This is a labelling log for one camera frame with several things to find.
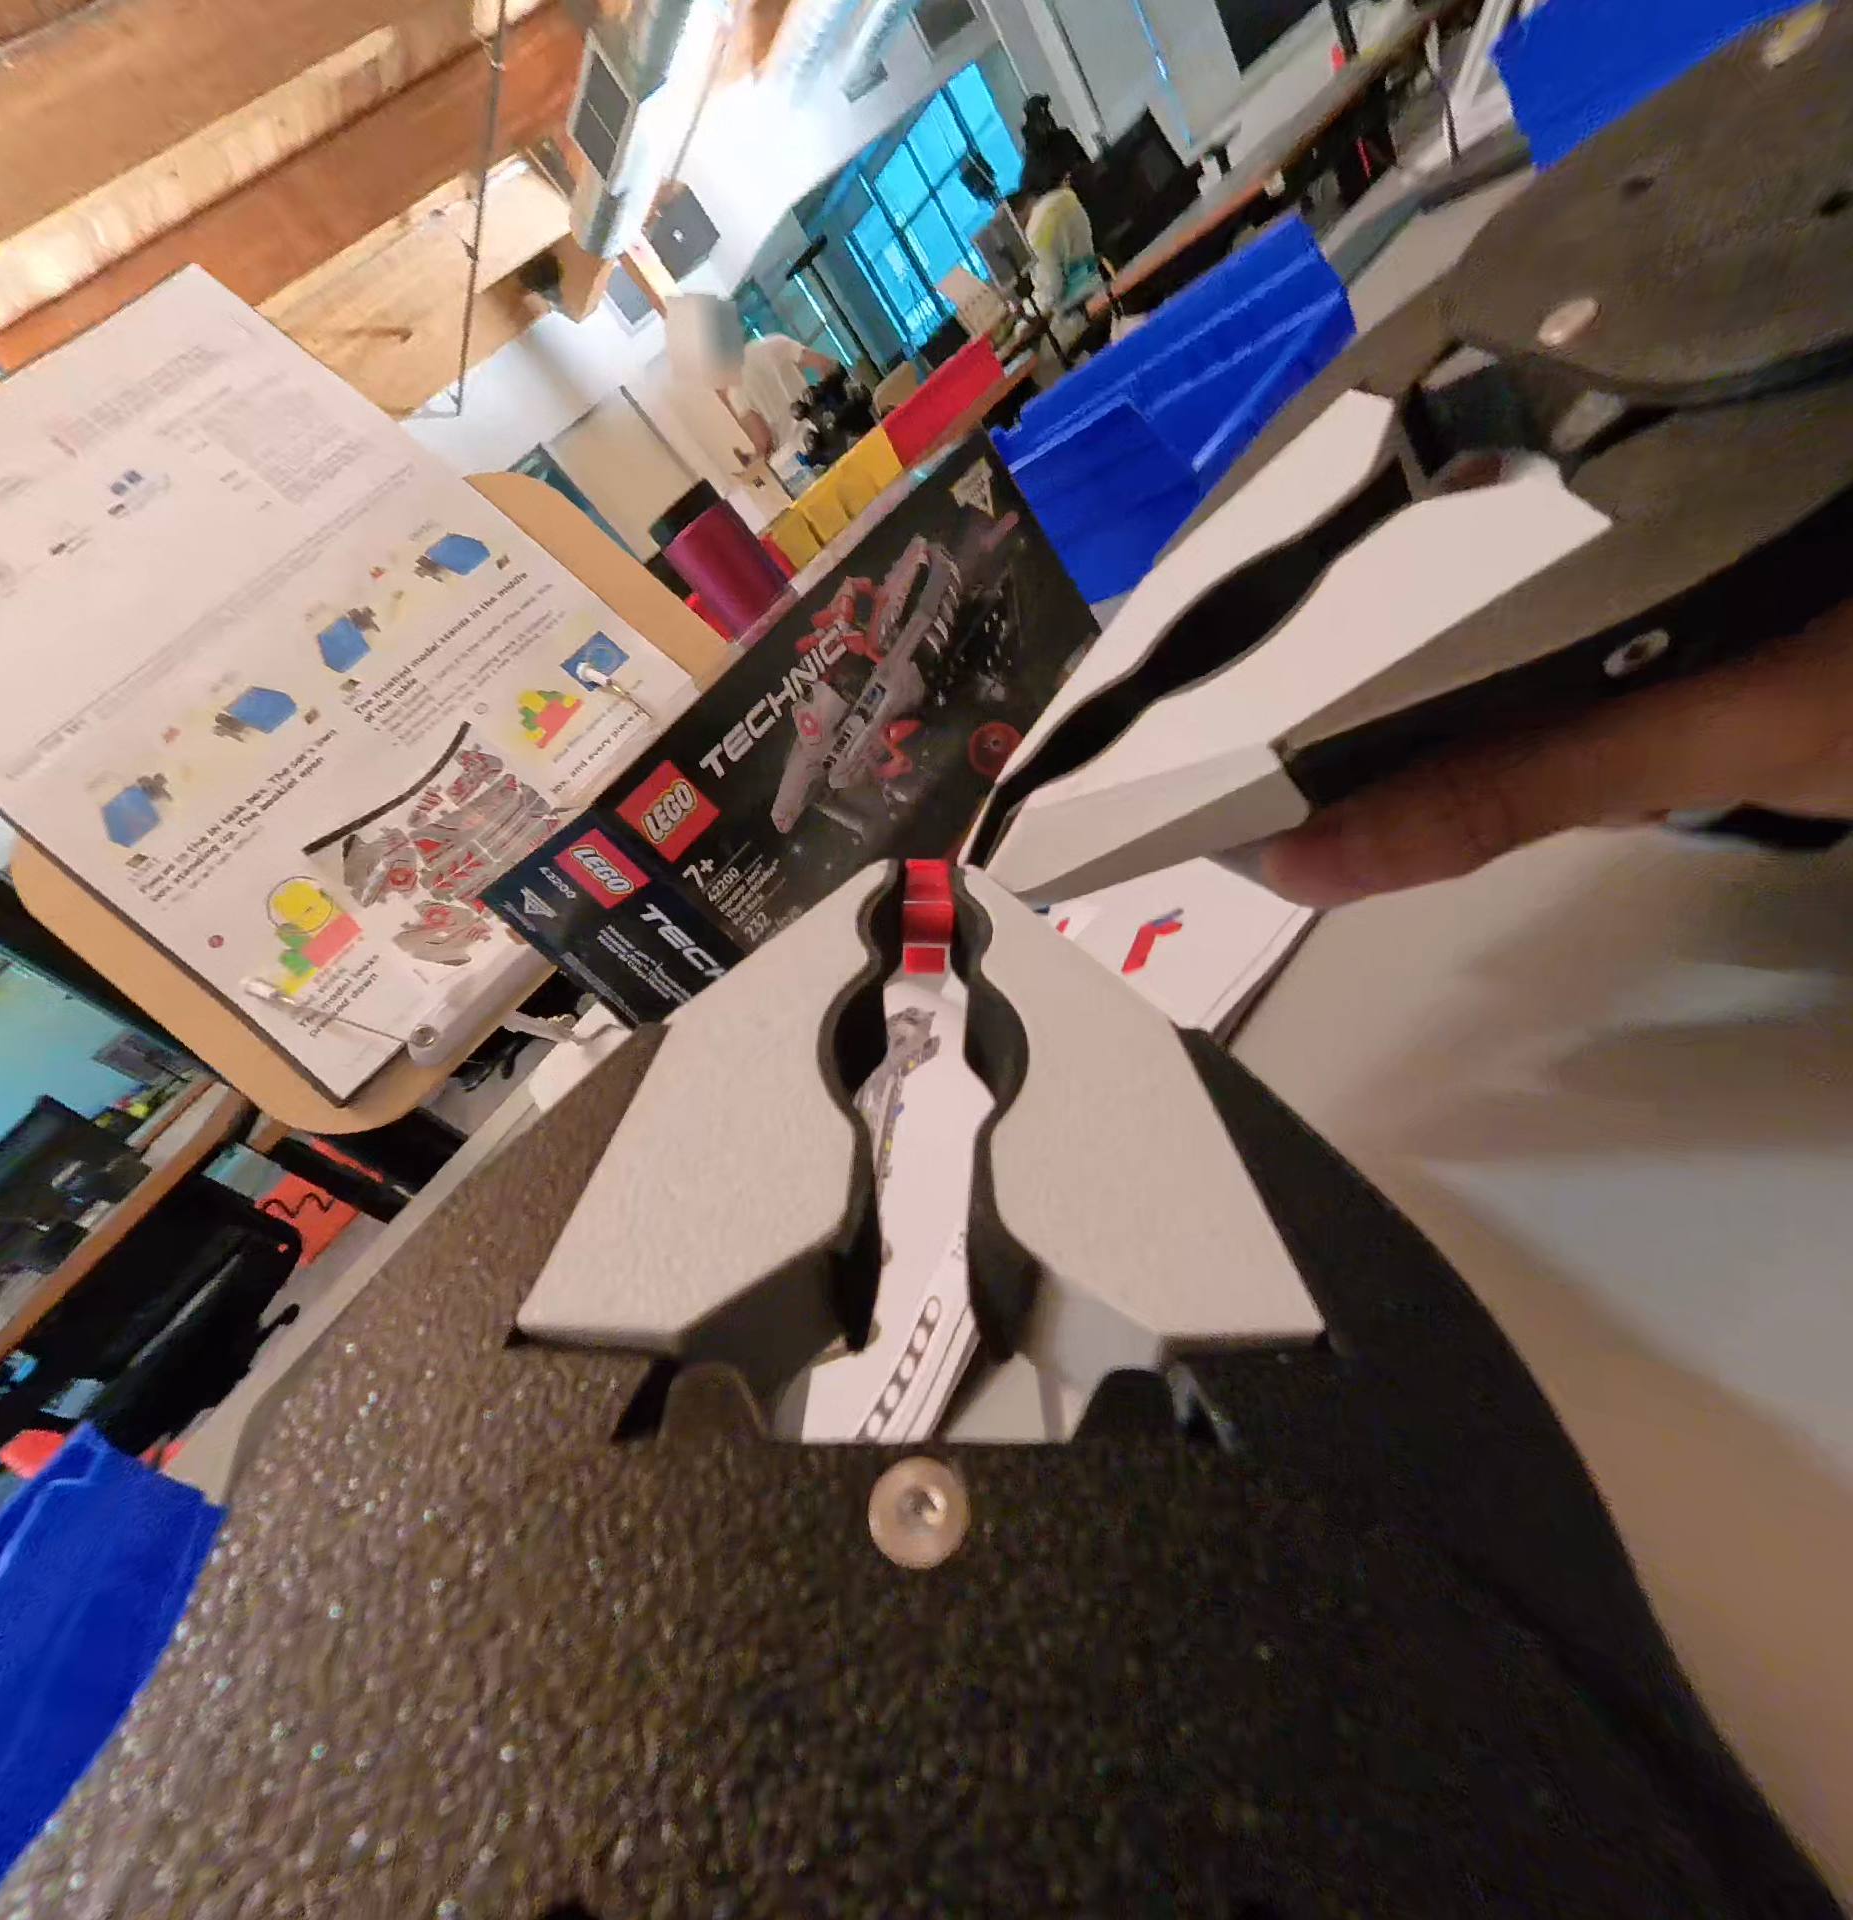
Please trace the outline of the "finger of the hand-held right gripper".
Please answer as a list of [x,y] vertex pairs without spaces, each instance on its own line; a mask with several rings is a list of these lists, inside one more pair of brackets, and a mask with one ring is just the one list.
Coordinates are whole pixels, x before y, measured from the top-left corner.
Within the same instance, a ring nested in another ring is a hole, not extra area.
[[1312,803],[1275,740],[1345,656],[1278,641],[1415,502],[1399,405],[1348,392],[1189,528],[1011,755],[962,845],[983,873],[1157,873],[1238,858]]
[[1283,737],[1608,528],[1547,466],[1404,509],[1270,639],[1039,783],[992,852],[992,879],[1047,905],[1297,827],[1312,806],[1280,757]]

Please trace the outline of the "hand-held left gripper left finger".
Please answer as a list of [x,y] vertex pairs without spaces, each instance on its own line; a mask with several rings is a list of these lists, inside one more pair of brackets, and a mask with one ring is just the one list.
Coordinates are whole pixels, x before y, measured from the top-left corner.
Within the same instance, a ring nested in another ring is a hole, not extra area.
[[513,1344],[622,1367],[613,1443],[708,1388],[766,1432],[772,1400],[881,1331],[879,1145],[857,1092],[890,1049],[903,867],[848,876],[529,1133],[513,1202]]

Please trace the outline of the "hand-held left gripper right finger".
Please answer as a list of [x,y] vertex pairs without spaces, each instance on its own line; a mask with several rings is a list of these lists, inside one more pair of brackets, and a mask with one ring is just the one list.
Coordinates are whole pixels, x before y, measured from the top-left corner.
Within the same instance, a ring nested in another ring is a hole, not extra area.
[[1054,1442],[1116,1374],[1297,1350],[1324,1312],[1184,1036],[992,876],[948,867],[975,1356],[947,1442]]

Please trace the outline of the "grey desk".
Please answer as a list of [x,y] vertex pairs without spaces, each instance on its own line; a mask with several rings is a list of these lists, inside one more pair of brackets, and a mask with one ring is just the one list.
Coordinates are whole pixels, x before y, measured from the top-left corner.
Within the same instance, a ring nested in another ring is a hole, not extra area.
[[1853,1915],[1853,838],[1556,836],[1193,1039],[1326,1331],[1041,1443],[613,1443],[542,1113],[0,1914]]

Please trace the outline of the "white stand base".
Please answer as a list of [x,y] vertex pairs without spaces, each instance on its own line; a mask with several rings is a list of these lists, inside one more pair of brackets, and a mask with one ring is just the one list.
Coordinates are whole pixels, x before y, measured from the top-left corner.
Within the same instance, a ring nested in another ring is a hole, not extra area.
[[577,1015],[571,1034],[550,1045],[547,1056],[529,1074],[529,1092],[541,1111],[552,1111],[577,1088],[627,1039],[630,1028],[604,1007]]

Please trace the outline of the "white instruction booklet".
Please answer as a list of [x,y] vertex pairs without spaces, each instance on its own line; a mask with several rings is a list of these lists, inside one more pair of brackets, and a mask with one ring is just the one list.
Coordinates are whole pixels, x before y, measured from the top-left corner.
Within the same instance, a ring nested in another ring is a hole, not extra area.
[[[1100,963],[1184,1036],[1209,1039],[1309,927],[1216,863],[1177,865],[1057,905],[1045,925]],[[983,1092],[962,1066],[960,975],[886,987],[890,1049],[857,1106],[879,1145],[884,1268],[881,1331],[862,1356],[822,1358],[785,1394],[780,1438],[903,1445],[943,1439],[975,1356],[967,1292],[967,1206]]]

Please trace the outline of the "background office table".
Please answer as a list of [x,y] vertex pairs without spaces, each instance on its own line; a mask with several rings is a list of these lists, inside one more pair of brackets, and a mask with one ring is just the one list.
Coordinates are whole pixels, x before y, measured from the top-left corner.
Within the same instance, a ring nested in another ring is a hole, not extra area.
[[1097,320],[1105,311],[1132,302],[1148,282],[1186,253],[1226,250],[1254,207],[1269,196],[1273,183],[1293,183],[1297,163],[1314,153],[1329,132],[1345,122],[1345,116],[1371,97],[1384,95],[1395,70],[1418,63],[1430,37],[1465,11],[1466,2],[1409,5],[1395,29],[1377,35],[1363,54],[1336,69],[1299,114],[1265,137],[1250,157],[1234,165],[1216,187],[1202,190],[1184,215],[1175,217],[1158,239],[1109,279],[1105,291],[1086,301],[1088,318]]

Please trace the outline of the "yellow storage bin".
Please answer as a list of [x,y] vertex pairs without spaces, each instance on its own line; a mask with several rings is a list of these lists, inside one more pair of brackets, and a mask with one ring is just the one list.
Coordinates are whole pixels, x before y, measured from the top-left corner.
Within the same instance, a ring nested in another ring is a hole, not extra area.
[[891,483],[905,478],[882,421],[825,468],[763,534],[787,574],[814,563]]

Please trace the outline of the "grey red sticker sheet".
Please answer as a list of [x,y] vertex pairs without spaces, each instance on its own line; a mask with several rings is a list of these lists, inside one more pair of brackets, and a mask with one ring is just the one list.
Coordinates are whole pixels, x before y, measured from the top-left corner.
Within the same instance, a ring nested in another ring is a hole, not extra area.
[[565,822],[527,766],[462,725],[386,799],[317,833],[302,863],[381,948],[424,972],[474,972],[513,942],[486,891]]

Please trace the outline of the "black toy set box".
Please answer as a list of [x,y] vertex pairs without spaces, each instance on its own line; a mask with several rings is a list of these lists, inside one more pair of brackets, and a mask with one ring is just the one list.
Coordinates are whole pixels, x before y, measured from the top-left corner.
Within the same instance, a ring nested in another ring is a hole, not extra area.
[[977,430],[480,901],[619,1019],[662,1022],[865,865],[954,856],[1097,635]]

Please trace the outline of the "maroon tumbler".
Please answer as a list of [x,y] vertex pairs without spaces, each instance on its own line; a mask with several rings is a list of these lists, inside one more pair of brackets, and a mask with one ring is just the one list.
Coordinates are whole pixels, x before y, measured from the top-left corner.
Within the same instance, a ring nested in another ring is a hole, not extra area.
[[723,499],[675,532],[665,543],[665,558],[729,641],[744,639],[770,617],[793,579],[780,556]]

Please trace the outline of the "black office chair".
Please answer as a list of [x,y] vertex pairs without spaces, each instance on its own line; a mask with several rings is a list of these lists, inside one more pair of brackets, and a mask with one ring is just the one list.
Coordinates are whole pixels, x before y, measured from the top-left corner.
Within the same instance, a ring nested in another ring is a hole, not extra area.
[[0,1454],[61,1435],[191,1347],[249,1363],[302,1256],[209,1168],[248,1119],[213,1096],[151,1145],[37,1098],[0,1136]]

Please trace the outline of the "wooden display board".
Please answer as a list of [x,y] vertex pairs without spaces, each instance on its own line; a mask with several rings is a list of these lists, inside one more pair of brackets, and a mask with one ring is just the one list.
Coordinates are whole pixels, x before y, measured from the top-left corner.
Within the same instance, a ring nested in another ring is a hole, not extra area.
[[[713,686],[730,664],[730,644],[563,494],[519,473],[472,474],[470,486],[603,600],[607,612],[688,674],[694,691]],[[410,1117],[490,1037],[520,1028],[519,1004],[554,975],[552,965],[531,948],[511,942],[505,970],[470,1003],[490,1027],[457,1066],[418,1068],[399,1053],[355,1098],[336,1101],[273,1049],[248,1015],[200,987],[28,842],[20,842],[12,855],[12,887],[22,934],[37,936],[46,948],[46,970],[75,980],[83,996],[119,998],[125,1007],[124,1022],[158,1028],[172,1046],[265,1117],[287,1130],[313,1135],[357,1135]]]

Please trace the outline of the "white instruction sheet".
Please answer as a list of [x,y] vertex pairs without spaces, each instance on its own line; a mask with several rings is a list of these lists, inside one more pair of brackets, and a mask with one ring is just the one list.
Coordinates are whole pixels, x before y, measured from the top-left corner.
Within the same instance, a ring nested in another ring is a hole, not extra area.
[[694,697],[204,269],[0,383],[0,815],[328,1099],[509,953],[418,970],[305,845],[462,725],[568,823]]

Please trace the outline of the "blue storage bin with tag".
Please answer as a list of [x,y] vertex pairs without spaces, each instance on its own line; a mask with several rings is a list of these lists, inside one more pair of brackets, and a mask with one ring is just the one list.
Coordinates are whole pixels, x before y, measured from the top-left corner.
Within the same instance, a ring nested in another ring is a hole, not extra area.
[[0,1507],[0,1882],[146,1687],[223,1517],[91,1427]]

